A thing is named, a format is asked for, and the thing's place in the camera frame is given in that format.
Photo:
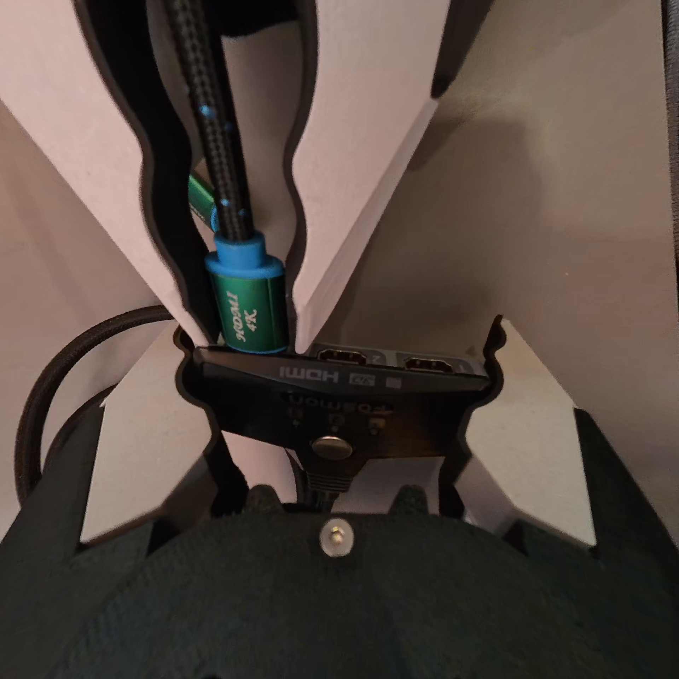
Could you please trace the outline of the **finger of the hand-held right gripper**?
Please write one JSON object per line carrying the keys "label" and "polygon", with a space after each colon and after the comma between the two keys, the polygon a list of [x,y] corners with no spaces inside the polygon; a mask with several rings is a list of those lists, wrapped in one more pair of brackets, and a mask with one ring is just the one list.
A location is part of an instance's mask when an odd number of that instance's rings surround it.
{"label": "finger of the hand-held right gripper", "polygon": [[191,145],[145,1],[2,1],[1,100],[196,345],[218,335]]}
{"label": "finger of the hand-held right gripper", "polygon": [[292,160],[306,244],[295,350],[328,320],[437,108],[449,1],[315,1],[317,69]]}

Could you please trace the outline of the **silver black hdmi switch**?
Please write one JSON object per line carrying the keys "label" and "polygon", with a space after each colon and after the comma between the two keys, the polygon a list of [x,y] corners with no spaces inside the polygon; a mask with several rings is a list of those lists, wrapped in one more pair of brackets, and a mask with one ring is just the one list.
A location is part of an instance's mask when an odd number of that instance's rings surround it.
{"label": "silver black hdmi switch", "polygon": [[224,432],[293,454],[298,505],[328,511],[371,461],[465,461],[471,405],[488,394],[469,358],[314,344],[307,354],[194,348],[182,379]]}

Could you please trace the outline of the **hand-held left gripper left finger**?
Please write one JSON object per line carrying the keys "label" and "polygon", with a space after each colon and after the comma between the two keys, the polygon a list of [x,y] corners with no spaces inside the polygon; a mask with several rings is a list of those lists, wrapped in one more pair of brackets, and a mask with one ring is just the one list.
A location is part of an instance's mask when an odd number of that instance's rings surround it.
{"label": "hand-held left gripper left finger", "polygon": [[204,452],[204,410],[176,385],[185,358],[166,325],[103,405],[81,542],[96,544],[149,520],[186,530],[210,516],[216,483]]}

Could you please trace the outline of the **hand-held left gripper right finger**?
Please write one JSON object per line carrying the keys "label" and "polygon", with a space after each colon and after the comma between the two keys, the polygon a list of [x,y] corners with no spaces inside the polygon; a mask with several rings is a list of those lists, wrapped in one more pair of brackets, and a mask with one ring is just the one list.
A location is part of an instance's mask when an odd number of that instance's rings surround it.
{"label": "hand-held left gripper right finger", "polygon": [[489,392],[460,434],[470,455],[455,481],[463,518],[497,536],[523,521],[595,547],[575,403],[505,317],[494,319],[483,352]]}

